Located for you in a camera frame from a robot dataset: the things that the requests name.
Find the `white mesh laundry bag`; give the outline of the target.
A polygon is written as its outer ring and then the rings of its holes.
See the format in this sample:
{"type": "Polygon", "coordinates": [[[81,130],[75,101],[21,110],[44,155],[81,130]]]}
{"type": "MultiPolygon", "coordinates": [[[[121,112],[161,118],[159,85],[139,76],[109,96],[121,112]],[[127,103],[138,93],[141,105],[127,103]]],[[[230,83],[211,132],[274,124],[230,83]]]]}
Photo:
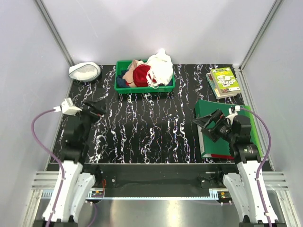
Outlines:
{"type": "Polygon", "coordinates": [[[94,62],[83,62],[69,68],[69,77],[81,82],[91,82],[101,74],[101,68],[94,62]]]}

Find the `white bra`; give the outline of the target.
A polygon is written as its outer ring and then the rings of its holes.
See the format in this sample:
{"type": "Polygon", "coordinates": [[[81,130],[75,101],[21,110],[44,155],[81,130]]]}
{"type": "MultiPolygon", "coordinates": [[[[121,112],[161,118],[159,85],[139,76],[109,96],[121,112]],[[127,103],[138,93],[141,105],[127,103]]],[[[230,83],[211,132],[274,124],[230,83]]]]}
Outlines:
{"type": "Polygon", "coordinates": [[[159,85],[168,85],[173,76],[173,63],[164,49],[150,56],[145,63],[150,69],[146,74],[149,87],[156,89],[159,85]]]}

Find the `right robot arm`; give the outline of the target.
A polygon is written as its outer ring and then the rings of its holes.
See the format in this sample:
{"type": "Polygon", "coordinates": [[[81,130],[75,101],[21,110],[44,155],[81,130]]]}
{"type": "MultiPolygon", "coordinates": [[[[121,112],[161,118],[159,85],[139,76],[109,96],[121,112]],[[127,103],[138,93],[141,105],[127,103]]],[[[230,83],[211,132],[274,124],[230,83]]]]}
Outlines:
{"type": "Polygon", "coordinates": [[[270,203],[264,183],[258,147],[251,141],[251,121],[238,112],[242,107],[229,109],[225,116],[220,109],[210,115],[195,118],[200,131],[213,142],[228,142],[230,154],[237,167],[236,173],[221,171],[215,175],[219,187],[226,187],[239,215],[240,227],[282,227],[270,203]]]}

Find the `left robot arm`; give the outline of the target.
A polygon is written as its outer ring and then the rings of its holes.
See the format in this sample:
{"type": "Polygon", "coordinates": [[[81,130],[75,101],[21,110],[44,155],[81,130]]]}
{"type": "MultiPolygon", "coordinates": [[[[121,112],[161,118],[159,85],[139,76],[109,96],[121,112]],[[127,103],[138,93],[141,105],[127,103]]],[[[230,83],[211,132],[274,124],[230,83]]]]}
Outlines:
{"type": "Polygon", "coordinates": [[[68,116],[63,132],[63,146],[58,160],[59,174],[42,220],[36,227],[76,227],[79,214],[92,187],[102,183],[98,166],[86,165],[91,127],[107,112],[105,100],[85,101],[77,107],[66,98],[60,110],[68,116]]]}

